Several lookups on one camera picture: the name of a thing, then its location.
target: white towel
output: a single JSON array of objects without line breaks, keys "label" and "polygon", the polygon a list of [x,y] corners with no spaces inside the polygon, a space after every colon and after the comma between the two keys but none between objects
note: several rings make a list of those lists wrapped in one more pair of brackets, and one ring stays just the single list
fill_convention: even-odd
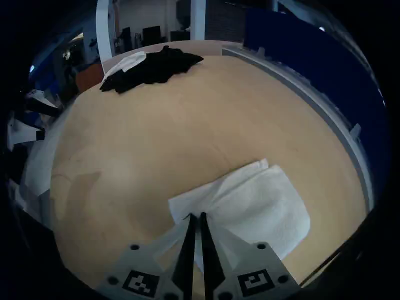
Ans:
[{"label": "white towel", "polygon": [[106,81],[107,77],[111,76],[112,74],[122,70],[123,72],[128,71],[129,69],[137,66],[141,62],[146,59],[146,53],[144,51],[136,52],[131,54],[123,59],[115,66],[113,66],[107,73],[105,73],[104,78],[101,83]]},{"label": "white towel", "polygon": [[[248,164],[214,182],[168,200],[176,224],[189,213],[206,212],[219,225],[248,243],[267,242],[283,260],[307,236],[310,217],[296,189],[266,159]],[[203,271],[201,238],[195,261]]]}]

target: wooden table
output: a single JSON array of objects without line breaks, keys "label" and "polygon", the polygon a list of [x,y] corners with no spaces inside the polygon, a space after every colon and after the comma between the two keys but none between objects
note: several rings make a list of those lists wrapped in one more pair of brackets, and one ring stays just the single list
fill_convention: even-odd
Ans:
[{"label": "wooden table", "polygon": [[262,158],[281,166],[310,215],[308,236],[283,261],[301,281],[366,216],[347,152],[308,104],[229,56],[121,95],[94,86],[73,105],[52,169],[65,266],[95,288],[131,242],[174,225],[169,198]]}]

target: black cloth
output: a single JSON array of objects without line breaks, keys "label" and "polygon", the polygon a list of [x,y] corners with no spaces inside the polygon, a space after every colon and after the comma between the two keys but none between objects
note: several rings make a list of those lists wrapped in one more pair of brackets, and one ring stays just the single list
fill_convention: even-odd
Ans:
[{"label": "black cloth", "polygon": [[160,52],[147,53],[144,61],[128,71],[119,70],[107,77],[100,90],[121,94],[140,84],[166,83],[172,75],[187,72],[202,60],[201,56],[164,46]]}]

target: white cloth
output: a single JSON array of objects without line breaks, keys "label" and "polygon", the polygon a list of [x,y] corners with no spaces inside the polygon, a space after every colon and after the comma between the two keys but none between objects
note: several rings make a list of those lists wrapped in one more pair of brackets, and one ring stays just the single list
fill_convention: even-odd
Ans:
[{"label": "white cloth", "polygon": [[108,76],[111,76],[112,74],[118,72],[119,70],[122,70],[124,72],[128,71],[129,69],[137,66],[141,62],[143,62],[146,59],[146,53],[144,51],[136,52],[132,55],[129,55],[123,59],[119,63],[117,63],[115,66],[113,66],[110,70],[108,70],[107,73],[105,73],[104,78],[101,83],[103,83]]},{"label": "white cloth", "polygon": [[[266,159],[168,200],[176,224],[189,213],[207,213],[248,243],[267,242],[283,260],[310,230],[310,217],[296,189]],[[203,271],[200,236],[195,261]]]}]

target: wall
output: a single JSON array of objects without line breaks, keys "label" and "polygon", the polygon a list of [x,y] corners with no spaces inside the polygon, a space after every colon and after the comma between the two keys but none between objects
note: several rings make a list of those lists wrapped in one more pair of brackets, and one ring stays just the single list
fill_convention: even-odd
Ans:
[{"label": "wall", "polygon": [[93,61],[99,57],[96,47],[90,48],[89,45],[92,39],[95,40],[96,37],[96,13],[89,15],[82,25],[83,32],[83,46],[84,46],[84,56],[85,62],[87,64],[93,63]]},{"label": "wall", "polygon": [[171,19],[175,18],[175,5],[174,0],[121,0],[119,29],[130,27],[131,36],[135,36],[143,28],[160,26],[161,35],[169,40],[169,31],[179,28],[178,22]]}]

